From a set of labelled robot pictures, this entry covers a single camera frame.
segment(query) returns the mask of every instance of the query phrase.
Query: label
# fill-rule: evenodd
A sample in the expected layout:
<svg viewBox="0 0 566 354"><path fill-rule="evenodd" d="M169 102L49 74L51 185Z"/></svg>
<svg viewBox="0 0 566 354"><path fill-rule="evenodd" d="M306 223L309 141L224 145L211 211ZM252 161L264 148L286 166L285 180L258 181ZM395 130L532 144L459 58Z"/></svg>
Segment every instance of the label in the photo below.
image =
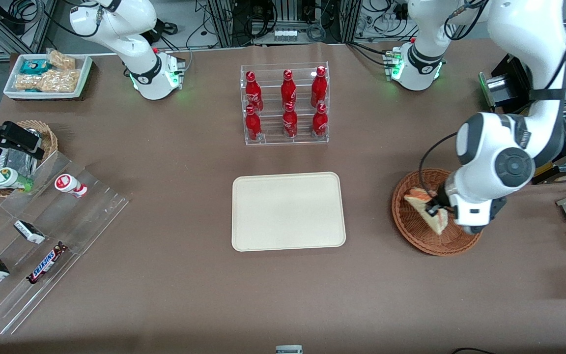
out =
<svg viewBox="0 0 566 354"><path fill-rule="evenodd" d="M9 168L0 170L0 184L4 184L12 177L12 171Z"/></svg>
<svg viewBox="0 0 566 354"><path fill-rule="evenodd" d="M56 186L60 189L67 188L71 184L71 178L68 175L61 175L56 179Z"/></svg>
<svg viewBox="0 0 566 354"><path fill-rule="evenodd" d="M32 276L36 278L40 275L42 271L48 271L49 268L52 267L53 265L50 262L54 259L54 257L56 257L56 252L54 252L54 250L52 249L52 251L50 251L49 254L45 258L43 258L41 264L39 264L38 267L34 269L34 271L32 272Z"/></svg>

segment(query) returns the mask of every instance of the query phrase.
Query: brown table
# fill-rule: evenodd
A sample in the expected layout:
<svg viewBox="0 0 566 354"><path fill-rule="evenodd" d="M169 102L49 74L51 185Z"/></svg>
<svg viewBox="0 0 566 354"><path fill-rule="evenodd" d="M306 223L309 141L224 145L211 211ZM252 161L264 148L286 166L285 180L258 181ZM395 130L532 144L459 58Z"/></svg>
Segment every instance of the brown table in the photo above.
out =
<svg viewBox="0 0 566 354"><path fill-rule="evenodd" d="M0 336L0 353L566 352L566 221L555 205L566 184L512 195L453 258L410 246L387 210L423 152L483 109L478 72L503 54L489 40L453 43L438 81L410 92L344 45L198 52L186 87L162 101L135 92L117 57L97 57L84 102L4 98L0 121L45 121L63 153L132 202L18 332ZM324 60L332 140L245 146L240 65ZM427 165L456 168L453 144ZM340 176L346 244L233 250L236 177L315 171Z"/></svg>

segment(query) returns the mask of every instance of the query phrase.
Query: wicker basket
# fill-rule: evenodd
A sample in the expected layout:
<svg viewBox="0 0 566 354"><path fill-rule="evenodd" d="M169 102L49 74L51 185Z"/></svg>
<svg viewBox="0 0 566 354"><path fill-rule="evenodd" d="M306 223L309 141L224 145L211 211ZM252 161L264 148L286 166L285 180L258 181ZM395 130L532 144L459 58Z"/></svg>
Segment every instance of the wicker basket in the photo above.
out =
<svg viewBox="0 0 566 354"><path fill-rule="evenodd" d="M37 120L24 120L17 123L17 125L19 125L21 128L33 128L34 130L40 132L41 135L43 135L41 148L45 151L45 155L37 165L43 163L43 161L45 161L45 159L47 159L47 157L49 157L52 152L58 150L58 139L56 138L56 135L54 135L54 132L49 129L49 126L47 124ZM13 190L11 189L0 190L0 198L6 198L8 195L10 195L10 193L12 193L12 191Z"/></svg>
<svg viewBox="0 0 566 354"><path fill-rule="evenodd" d="M440 168L423 170L423 179L431 190L436 190L448 176L449 171ZM476 235L465 233L461 226L453 222L453 213L449 213L449 225L442 234L435 233L404 198L406 193L415 187L421 187L418 171L403 177L395 188L391 203L395 223L406 240L421 251L434 256L459 255L475 246L481 233Z"/></svg>

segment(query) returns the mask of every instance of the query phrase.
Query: display case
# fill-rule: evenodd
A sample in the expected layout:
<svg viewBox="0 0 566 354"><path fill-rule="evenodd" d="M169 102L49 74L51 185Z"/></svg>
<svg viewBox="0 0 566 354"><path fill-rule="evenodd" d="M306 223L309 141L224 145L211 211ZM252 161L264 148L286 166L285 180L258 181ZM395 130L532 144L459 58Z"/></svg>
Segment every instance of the display case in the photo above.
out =
<svg viewBox="0 0 566 354"><path fill-rule="evenodd" d="M312 135L312 120L316 113L316 108L312 107L311 85L316 77L316 68L322 65L326 67L325 78L328 83L324 104L327 107L326 114L330 115L329 110L329 91L331 82L329 81L329 64L327 62L312 63L285 63L285 64L266 64L266 65L243 65L240 70L240 99L242 100L242 122L244 127L244 140L246 145L262 146L269 144L323 144L329 141L329 128L323 137ZM298 134L293 139L287 138L283 134L283 103L281 101L281 84L283 83L283 71L292 70L294 83L296 83L296 114L298 116ZM246 106L249 101L246 95L246 72L253 71L256 81L261 86L263 94L263 110L258 112L261 119L261 130L263 138L259 141L252 141L246 127Z"/></svg>
<svg viewBox="0 0 566 354"><path fill-rule="evenodd" d="M76 198L54 188L54 181L63 173L85 184L88 192ZM0 279L2 334L16 331L128 204L127 199L58 151L30 177L34 188L29 193L14 191L0 204L6 213L0 214L0 259L10 272ZM45 240L40 244L29 242L14 228L16 220L32 224ZM36 284L31 284L27 277L59 242L68 249Z"/></svg>

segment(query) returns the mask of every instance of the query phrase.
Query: coca-cola bottle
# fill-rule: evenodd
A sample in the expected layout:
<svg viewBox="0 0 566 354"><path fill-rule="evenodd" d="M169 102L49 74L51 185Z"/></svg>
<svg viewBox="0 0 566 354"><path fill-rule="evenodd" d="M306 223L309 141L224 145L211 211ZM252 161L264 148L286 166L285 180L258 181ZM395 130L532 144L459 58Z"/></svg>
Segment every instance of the coca-cola bottle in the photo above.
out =
<svg viewBox="0 0 566 354"><path fill-rule="evenodd" d="M288 138L296 137L298 133L298 116L294 112L294 102L285 103L285 112L283 112L283 135Z"/></svg>
<svg viewBox="0 0 566 354"><path fill-rule="evenodd" d="M328 83L326 82L324 74L326 74L326 67L319 66L316 69L316 78L314 78L314 82L311 84L312 107L316 107L318 103L324 103L324 99L326 98L326 88Z"/></svg>
<svg viewBox="0 0 566 354"><path fill-rule="evenodd" d="M326 105L319 103L312 123L311 134L314 138L323 138L329 127L329 117L326 116Z"/></svg>
<svg viewBox="0 0 566 354"><path fill-rule="evenodd" d="M249 105L252 105L258 112L263 110L263 98L261 97L261 87L256 82L255 72L246 73L246 97Z"/></svg>
<svg viewBox="0 0 566 354"><path fill-rule="evenodd" d="M255 108L252 105L246 107L246 128L248 129L248 137L252 141L260 141L263 139L261 133L261 120L255 113Z"/></svg>
<svg viewBox="0 0 566 354"><path fill-rule="evenodd" d="M287 102L296 103L296 84L292 79L292 70L286 69L283 71L283 85L281 85L281 99L282 104L285 106Z"/></svg>

